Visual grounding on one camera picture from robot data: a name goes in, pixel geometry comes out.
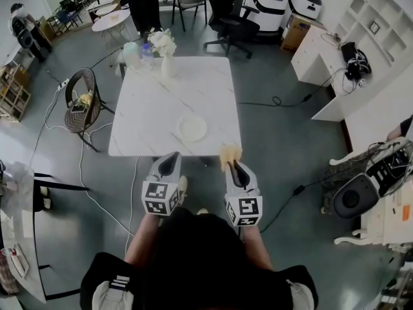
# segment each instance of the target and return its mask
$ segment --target power strip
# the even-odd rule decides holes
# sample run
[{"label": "power strip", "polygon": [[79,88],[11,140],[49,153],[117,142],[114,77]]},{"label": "power strip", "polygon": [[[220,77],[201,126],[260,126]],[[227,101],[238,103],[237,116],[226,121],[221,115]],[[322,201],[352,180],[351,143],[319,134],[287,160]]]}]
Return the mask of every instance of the power strip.
[{"label": "power strip", "polygon": [[66,79],[64,82],[62,82],[62,85],[59,85],[57,87],[57,90],[60,92],[61,90],[63,90],[64,88],[66,88],[66,86],[69,84],[69,79]]}]

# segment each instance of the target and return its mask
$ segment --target bottle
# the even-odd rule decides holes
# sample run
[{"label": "bottle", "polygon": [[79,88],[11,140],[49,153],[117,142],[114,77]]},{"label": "bottle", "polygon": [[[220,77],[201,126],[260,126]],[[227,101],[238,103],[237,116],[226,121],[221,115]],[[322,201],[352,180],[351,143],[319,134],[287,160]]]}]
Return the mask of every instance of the bottle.
[{"label": "bottle", "polygon": [[151,70],[154,66],[154,53],[148,43],[143,44],[142,46],[142,65],[143,68]]},{"label": "bottle", "polygon": [[123,46],[123,55],[128,68],[134,71],[141,68],[141,58],[139,57],[139,46],[137,43],[126,43]]}]

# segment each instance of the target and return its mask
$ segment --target orange label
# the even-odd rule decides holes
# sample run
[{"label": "orange label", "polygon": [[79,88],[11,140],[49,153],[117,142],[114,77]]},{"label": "orange label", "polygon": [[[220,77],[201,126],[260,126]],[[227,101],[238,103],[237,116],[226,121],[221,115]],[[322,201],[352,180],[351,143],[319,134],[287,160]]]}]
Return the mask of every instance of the orange label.
[{"label": "orange label", "polygon": [[403,206],[403,221],[407,221],[408,217],[410,216],[410,206],[404,205]]}]

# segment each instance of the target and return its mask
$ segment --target gray chair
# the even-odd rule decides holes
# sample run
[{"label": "gray chair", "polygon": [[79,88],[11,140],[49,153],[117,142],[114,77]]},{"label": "gray chair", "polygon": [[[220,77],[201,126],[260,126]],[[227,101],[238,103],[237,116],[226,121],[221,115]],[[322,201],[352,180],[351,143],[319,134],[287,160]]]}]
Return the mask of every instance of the gray chair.
[{"label": "gray chair", "polygon": [[175,6],[177,4],[177,7],[179,8],[179,13],[181,14],[181,21],[182,21],[182,29],[183,32],[185,32],[185,24],[183,21],[183,15],[182,11],[190,8],[195,8],[195,14],[194,14],[194,21],[196,17],[196,13],[198,11],[199,6],[204,6],[205,9],[205,25],[208,25],[208,19],[207,19],[207,0],[174,0],[174,7],[172,9],[172,25],[174,24],[174,19],[175,19]]}]

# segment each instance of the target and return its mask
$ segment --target picture frame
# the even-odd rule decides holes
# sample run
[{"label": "picture frame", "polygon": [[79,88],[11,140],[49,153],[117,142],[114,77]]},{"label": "picture frame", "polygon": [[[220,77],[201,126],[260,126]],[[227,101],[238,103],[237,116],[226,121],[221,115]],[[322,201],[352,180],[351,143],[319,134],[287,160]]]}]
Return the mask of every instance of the picture frame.
[{"label": "picture frame", "polygon": [[373,34],[377,34],[380,30],[380,26],[373,21],[372,24],[369,26],[369,29]]}]

